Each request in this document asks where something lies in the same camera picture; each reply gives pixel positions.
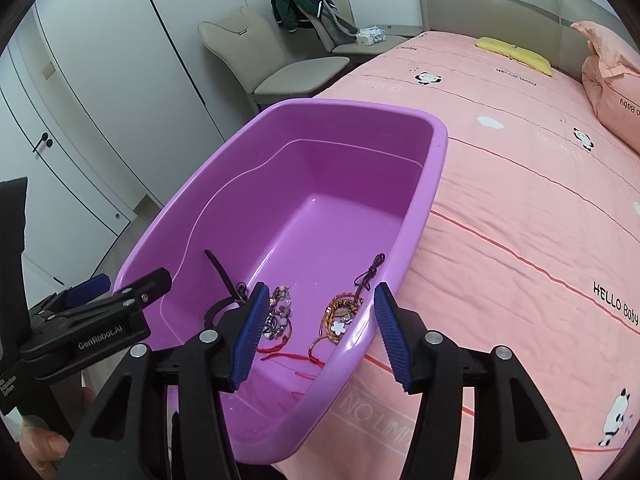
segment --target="pink pillow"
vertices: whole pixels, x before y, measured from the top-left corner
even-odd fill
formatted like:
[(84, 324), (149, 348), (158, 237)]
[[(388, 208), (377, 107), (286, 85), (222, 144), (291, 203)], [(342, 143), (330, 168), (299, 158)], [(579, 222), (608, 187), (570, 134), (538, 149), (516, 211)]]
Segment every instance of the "pink pillow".
[(603, 77), (602, 59), (588, 57), (582, 84), (602, 125), (640, 154), (640, 73)]
[(591, 53), (600, 58), (601, 76), (640, 74), (640, 54), (613, 30), (594, 22), (576, 22), (572, 27), (589, 40)]

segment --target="bed headboard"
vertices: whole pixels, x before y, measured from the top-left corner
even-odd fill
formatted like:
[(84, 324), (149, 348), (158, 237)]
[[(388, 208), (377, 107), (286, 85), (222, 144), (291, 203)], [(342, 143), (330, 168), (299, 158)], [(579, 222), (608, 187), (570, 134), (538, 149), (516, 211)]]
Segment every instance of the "bed headboard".
[(637, 49), (620, 19), (592, 0), (420, 0), (420, 8), (424, 30), (506, 41), (537, 52), (577, 80), (591, 53), (573, 22), (597, 22)]

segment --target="purple basin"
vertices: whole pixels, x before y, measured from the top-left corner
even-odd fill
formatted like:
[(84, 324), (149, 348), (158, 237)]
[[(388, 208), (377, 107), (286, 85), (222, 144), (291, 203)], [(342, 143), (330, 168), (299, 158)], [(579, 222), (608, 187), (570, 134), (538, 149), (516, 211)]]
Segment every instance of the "purple basin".
[(428, 113), (356, 101), (281, 102), (218, 150), (136, 245), (116, 288), (160, 266), (174, 277), (171, 292), (145, 310), (152, 348), (185, 342), (228, 296), (204, 254), (210, 249), (233, 282), (289, 287), (292, 337), (282, 351), (302, 355), (332, 298), (355, 292), (353, 280), (386, 254), (340, 344), (316, 345), (324, 368), (256, 354), (239, 391), (223, 394), (236, 460), (267, 464), (292, 455), (349, 379), (377, 330), (373, 288), (385, 281), (398, 291), (446, 151), (446, 128)]

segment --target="chair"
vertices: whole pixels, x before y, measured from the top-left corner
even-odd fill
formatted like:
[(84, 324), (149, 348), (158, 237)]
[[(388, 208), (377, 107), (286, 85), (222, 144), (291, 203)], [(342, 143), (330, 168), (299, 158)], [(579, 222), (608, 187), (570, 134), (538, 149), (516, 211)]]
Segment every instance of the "chair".
[[(347, 20), (352, 20), (353, 16), (351, 14), (351, 9), (347, 1), (345, 0), (332, 0), (335, 6), (338, 9), (338, 13), (346, 18)], [(315, 16), (308, 14), (303, 9), (298, 6), (300, 11), (307, 17), (307, 19), (314, 26), (318, 36), (320, 37), (320, 41), (322, 42), (322, 46), (324, 49), (336, 55), (349, 56), (354, 61), (367, 60), (371, 57), (378, 56), (386, 52), (387, 50), (391, 50), (393, 47), (398, 46), (399, 44), (406, 41), (406, 38), (402, 36), (387, 36), (385, 41), (381, 43), (376, 43), (373, 45), (359, 45), (357, 43), (347, 43), (342, 45), (336, 45), (334, 40), (331, 39), (329, 33), (324, 28), (322, 21)]]
[(217, 23), (202, 22), (198, 32), (238, 78), (256, 114), (259, 105), (315, 95), (350, 63), (348, 57), (322, 57), (287, 64), (270, 23), (249, 7)]

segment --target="door handle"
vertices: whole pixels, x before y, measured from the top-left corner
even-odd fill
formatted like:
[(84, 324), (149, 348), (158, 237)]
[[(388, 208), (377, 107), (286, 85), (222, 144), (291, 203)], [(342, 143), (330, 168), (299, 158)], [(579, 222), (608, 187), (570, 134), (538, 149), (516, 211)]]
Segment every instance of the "door handle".
[(47, 148), (50, 148), (51, 146), (53, 146), (53, 140), (49, 139), (49, 134), (47, 132), (44, 132), (42, 134), (42, 136), (40, 137), (40, 140), (38, 141), (38, 143), (36, 144), (36, 147), (33, 149), (33, 151), (31, 153), (35, 153), (36, 150), (38, 149), (38, 147), (40, 146), (40, 143), (44, 142), (44, 145)]

